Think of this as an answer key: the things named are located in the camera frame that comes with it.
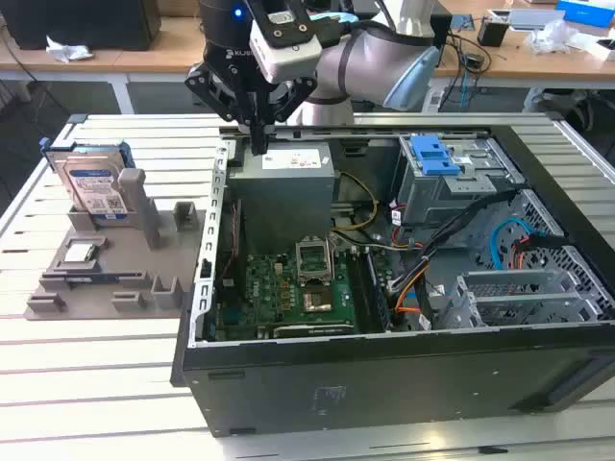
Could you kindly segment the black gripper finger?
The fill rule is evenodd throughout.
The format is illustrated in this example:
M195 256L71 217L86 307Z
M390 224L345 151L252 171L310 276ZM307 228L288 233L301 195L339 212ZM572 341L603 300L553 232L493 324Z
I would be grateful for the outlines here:
M315 77L303 77L281 84L266 84L258 94L258 153L267 152L269 127L286 121L316 89Z
M222 119L236 121L242 126L250 135L253 154L260 154L256 105L236 65L222 67L218 73L207 65L197 65L188 73L184 83Z

